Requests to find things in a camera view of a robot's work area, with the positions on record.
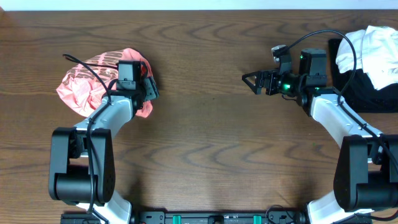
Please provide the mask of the pink printed t-shirt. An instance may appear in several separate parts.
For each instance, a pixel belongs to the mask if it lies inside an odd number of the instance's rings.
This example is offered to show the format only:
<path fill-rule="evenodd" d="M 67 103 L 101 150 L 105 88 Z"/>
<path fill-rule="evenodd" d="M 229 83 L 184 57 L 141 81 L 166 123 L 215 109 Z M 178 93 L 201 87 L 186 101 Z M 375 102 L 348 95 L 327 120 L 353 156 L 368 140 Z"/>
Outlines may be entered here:
<path fill-rule="evenodd" d="M 142 76 L 153 76 L 149 61 L 132 48 L 114 50 L 96 55 L 85 63 L 95 72 L 106 86 L 118 78 L 116 64 L 120 60 L 137 60 L 142 63 Z M 87 117 L 99 107 L 102 96 L 106 93 L 98 79 L 78 64 L 69 69 L 57 88 L 60 99 L 74 112 Z"/>

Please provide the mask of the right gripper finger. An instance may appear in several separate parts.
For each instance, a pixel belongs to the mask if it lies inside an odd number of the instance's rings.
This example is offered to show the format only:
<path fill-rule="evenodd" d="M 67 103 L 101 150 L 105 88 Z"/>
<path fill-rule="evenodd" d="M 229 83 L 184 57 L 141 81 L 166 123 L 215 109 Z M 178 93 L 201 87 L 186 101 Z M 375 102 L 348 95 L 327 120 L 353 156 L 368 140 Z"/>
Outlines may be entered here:
<path fill-rule="evenodd" d="M 261 94 L 262 85 L 258 77 L 243 77 L 242 80 L 255 95 Z"/>
<path fill-rule="evenodd" d="M 256 72 L 251 72 L 251 73 L 244 74 L 242 76 L 242 79 L 247 79 L 249 77 L 253 77 L 254 79 L 256 79 L 257 77 L 260 77 L 261 75 L 262 75 L 262 72 L 259 70 L 259 71 L 256 71 Z"/>

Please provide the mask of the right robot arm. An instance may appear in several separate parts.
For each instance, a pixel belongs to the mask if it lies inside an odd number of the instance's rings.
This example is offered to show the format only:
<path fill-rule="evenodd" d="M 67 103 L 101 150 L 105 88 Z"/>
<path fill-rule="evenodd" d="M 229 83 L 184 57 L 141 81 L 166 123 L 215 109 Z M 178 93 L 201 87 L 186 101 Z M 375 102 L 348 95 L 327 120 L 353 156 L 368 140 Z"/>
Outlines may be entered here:
<path fill-rule="evenodd" d="M 290 52 L 284 45 L 272 49 L 278 68 L 242 76 L 259 95 L 281 94 L 294 100 L 320 123 L 340 148 L 333 190 L 306 206 L 298 223 L 371 223 L 373 211 L 397 208 L 397 136 L 385 135 L 368 125 L 328 87 L 326 52 L 303 49 L 299 72 L 292 71 Z"/>

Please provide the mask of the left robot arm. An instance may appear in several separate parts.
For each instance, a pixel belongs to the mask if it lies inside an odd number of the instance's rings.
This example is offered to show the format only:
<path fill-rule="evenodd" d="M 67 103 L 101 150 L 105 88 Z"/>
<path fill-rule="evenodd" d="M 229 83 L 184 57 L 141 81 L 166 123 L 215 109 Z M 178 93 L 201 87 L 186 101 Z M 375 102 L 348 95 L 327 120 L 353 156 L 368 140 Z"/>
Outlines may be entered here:
<path fill-rule="evenodd" d="M 61 223 L 135 223 L 132 204 L 115 191 L 113 138 L 159 92 L 149 69 L 138 60 L 116 64 L 118 77 L 104 84 L 97 109 L 72 128 L 52 133 L 49 195 L 82 208 L 64 213 Z"/>

